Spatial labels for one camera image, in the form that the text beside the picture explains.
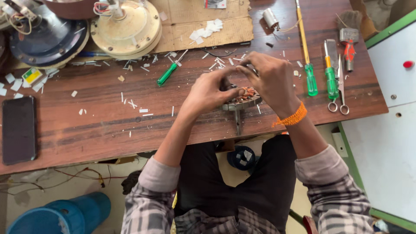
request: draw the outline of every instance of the wooden workbench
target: wooden workbench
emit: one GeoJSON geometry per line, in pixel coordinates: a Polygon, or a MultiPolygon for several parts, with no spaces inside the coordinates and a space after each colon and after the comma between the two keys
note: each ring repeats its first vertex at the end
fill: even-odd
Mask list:
{"type": "MultiPolygon", "coordinates": [[[[251,44],[224,45],[210,51],[221,55],[225,54],[226,50],[237,49],[229,56],[231,58],[241,58],[244,53],[257,51],[289,60],[295,70],[302,74],[300,79],[293,77],[296,94],[305,103],[308,115],[315,124],[388,112],[362,38],[355,47],[357,55],[354,59],[354,72],[350,73],[345,81],[345,102],[350,112],[348,115],[342,115],[339,111],[328,111],[323,42],[327,38],[338,40],[335,13],[350,10],[351,6],[348,0],[300,2],[309,56],[314,65],[319,90],[317,96],[307,95],[306,74],[296,63],[299,60],[305,64],[298,28],[272,34],[262,20],[263,10],[271,7],[280,21],[281,28],[293,26],[297,21],[295,0],[252,1],[252,10],[249,12],[253,18],[255,39],[251,44]],[[266,42],[273,43],[274,47],[266,46],[266,42]]],[[[339,45],[338,53],[342,51],[343,47],[339,45]]],[[[148,67],[150,72],[144,71],[140,66],[151,63],[153,59],[131,63],[134,69],[132,72],[122,69],[126,61],[109,60],[110,67],[102,62],[99,62],[102,64],[101,67],[67,65],[60,70],[58,77],[55,75],[45,84],[43,94],[41,91],[35,93],[32,89],[21,88],[20,93],[34,95],[38,100],[38,159],[12,166],[0,164],[0,174],[99,161],[157,149],[174,122],[195,79],[214,63],[215,58],[212,56],[201,59],[205,54],[199,49],[190,50],[181,61],[182,66],[171,75],[163,87],[158,87],[156,80],[170,65],[170,61],[160,55],[159,61],[148,67]],[[120,75],[126,78],[124,82],[117,79],[120,75]],[[78,94],[71,97],[74,90],[78,91],[78,94]],[[124,105],[121,102],[121,92],[128,100],[132,99],[138,108],[134,110],[131,105],[124,105]],[[143,113],[139,113],[141,107],[149,109],[149,113],[154,115],[143,117],[143,113]],[[87,114],[79,115],[80,109],[87,110],[87,114]]],[[[14,71],[15,77],[24,71],[26,69],[14,71]]],[[[239,74],[232,75],[230,80],[238,86],[250,85],[248,80],[239,74]]],[[[1,97],[0,101],[12,98],[14,93],[9,90],[7,96],[1,97]]],[[[276,114],[265,102],[260,104],[260,110],[261,114],[256,107],[241,112],[242,136],[261,135],[284,129],[284,126],[271,127],[276,121],[276,114]]],[[[237,138],[234,113],[215,111],[200,116],[188,143],[231,138],[237,138]]]]}

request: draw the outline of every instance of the shirt sleeve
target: shirt sleeve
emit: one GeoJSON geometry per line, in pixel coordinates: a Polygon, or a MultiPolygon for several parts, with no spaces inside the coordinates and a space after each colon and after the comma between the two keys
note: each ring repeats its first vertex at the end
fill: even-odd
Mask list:
{"type": "Polygon", "coordinates": [[[149,159],[138,183],[126,196],[121,234],[170,233],[174,218],[172,191],[180,170],[149,159]]]}
{"type": "Polygon", "coordinates": [[[308,187],[319,233],[374,233],[370,203],[331,145],[317,155],[296,160],[295,168],[297,178],[308,187]]]}

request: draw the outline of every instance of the green cabinet edge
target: green cabinet edge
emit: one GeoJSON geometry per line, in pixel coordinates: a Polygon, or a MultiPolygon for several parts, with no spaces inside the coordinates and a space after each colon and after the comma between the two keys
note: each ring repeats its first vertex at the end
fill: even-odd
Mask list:
{"type": "MultiPolygon", "coordinates": [[[[342,140],[344,141],[345,149],[347,150],[347,154],[348,154],[348,158],[343,158],[343,160],[347,164],[349,168],[349,173],[354,179],[355,183],[358,185],[358,187],[362,188],[365,191],[364,184],[358,172],[358,167],[357,167],[357,164],[355,163],[354,156],[352,155],[351,148],[349,146],[344,128],[342,126],[342,122],[338,122],[338,127],[339,127],[339,131],[341,132],[342,140]]],[[[413,223],[412,221],[409,221],[407,219],[403,219],[403,218],[397,217],[395,215],[392,215],[392,214],[389,214],[389,213],[386,213],[386,212],[383,212],[374,208],[370,209],[370,215],[383,219],[389,223],[395,224],[409,231],[416,232],[416,223],[413,223]]]]}
{"type": "Polygon", "coordinates": [[[394,22],[392,25],[386,27],[383,31],[379,32],[377,35],[368,39],[368,41],[365,42],[367,49],[375,46],[379,42],[385,40],[386,38],[402,30],[403,28],[405,28],[406,26],[410,25],[411,23],[415,21],[416,21],[416,10],[413,10],[409,14],[403,16],[398,21],[394,22]]]}

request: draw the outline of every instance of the red handled tool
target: red handled tool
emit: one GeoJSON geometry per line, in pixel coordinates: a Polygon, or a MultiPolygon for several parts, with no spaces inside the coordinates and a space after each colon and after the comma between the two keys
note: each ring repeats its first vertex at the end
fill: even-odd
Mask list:
{"type": "Polygon", "coordinates": [[[344,58],[347,71],[354,70],[353,59],[355,55],[354,44],[358,42],[359,31],[353,28],[342,28],[339,31],[339,40],[345,45],[344,58]]]}

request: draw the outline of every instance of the cream fan motor housing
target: cream fan motor housing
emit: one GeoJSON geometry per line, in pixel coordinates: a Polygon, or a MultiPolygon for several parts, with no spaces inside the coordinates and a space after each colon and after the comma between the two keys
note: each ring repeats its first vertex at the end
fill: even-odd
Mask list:
{"type": "Polygon", "coordinates": [[[100,16],[92,21],[91,36],[108,55],[135,59],[149,53],[159,42],[162,25],[156,8],[132,0],[121,4],[122,17],[100,16]]]}

